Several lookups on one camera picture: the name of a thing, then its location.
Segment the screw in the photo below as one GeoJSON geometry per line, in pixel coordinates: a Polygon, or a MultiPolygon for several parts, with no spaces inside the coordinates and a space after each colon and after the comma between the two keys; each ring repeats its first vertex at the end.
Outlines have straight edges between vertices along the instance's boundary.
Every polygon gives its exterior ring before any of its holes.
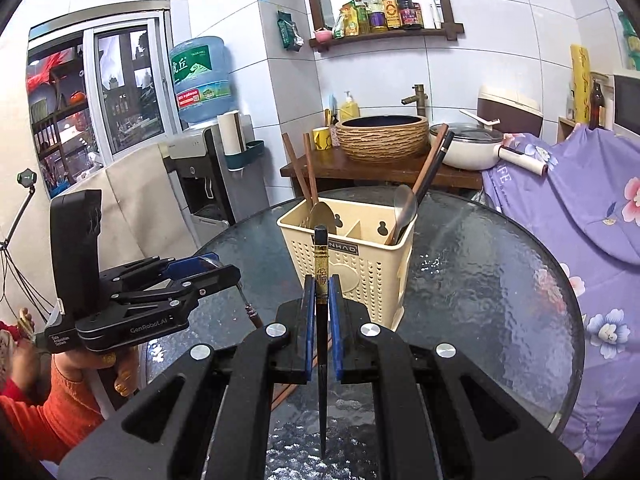
{"type": "Polygon", "coordinates": [[[271,337],[279,337],[287,333],[287,327],[282,323],[271,323],[267,327],[267,335],[271,337]]]}
{"type": "Polygon", "coordinates": [[[366,337],[375,337],[380,333],[380,327],[375,323],[365,323],[360,327],[360,333],[366,337]]]}
{"type": "Polygon", "coordinates": [[[211,354],[211,350],[207,345],[196,345],[189,352],[191,357],[196,359],[196,361],[200,361],[201,359],[209,357],[211,354]]]}
{"type": "Polygon", "coordinates": [[[456,354],[456,347],[449,343],[440,343],[436,346],[436,354],[445,359],[449,359],[456,354]]]}

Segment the yellow mug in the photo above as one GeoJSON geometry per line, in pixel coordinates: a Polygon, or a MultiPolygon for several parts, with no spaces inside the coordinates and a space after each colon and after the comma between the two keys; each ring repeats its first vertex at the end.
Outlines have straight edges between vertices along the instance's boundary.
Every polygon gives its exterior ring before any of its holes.
{"type": "Polygon", "coordinates": [[[314,144],[316,150],[327,150],[331,147],[331,130],[328,126],[314,128],[314,144]]]}

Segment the yellow soap bottle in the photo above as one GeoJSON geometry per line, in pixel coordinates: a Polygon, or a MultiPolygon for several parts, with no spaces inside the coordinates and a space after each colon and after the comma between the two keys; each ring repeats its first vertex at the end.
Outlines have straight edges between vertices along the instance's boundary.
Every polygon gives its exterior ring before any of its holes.
{"type": "Polygon", "coordinates": [[[360,116],[360,107],[351,97],[351,92],[347,90],[345,94],[347,94],[347,100],[340,105],[338,110],[339,121],[348,121],[360,116]]]}

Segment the cream plastic basket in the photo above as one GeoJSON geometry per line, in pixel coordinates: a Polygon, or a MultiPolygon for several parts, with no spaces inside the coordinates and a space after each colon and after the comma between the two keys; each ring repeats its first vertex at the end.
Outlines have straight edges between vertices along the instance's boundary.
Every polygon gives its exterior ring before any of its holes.
{"type": "MultiPolygon", "coordinates": [[[[415,219],[397,245],[388,246],[396,224],[394,208],[321,198],[336,216],[329,236],[329,275],[338,274],[345,298],[366,305],[372,322],[396,330],[414,240],[415,219]]],[[[302,201],[278,219],[300,284],[314,273],[313,231],[300,227],[308,215],[302,201]]]]}

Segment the pink bowl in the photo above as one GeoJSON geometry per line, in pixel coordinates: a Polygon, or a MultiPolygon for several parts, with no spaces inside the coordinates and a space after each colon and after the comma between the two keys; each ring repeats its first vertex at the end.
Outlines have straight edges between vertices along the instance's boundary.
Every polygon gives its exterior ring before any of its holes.
{"type": "Polygon", "coordinates": [[[334,37],[334,34],[330,30],[316,30],[314,34],[316,35],[316,40],[320,43],[330,41],[334,37]]]}

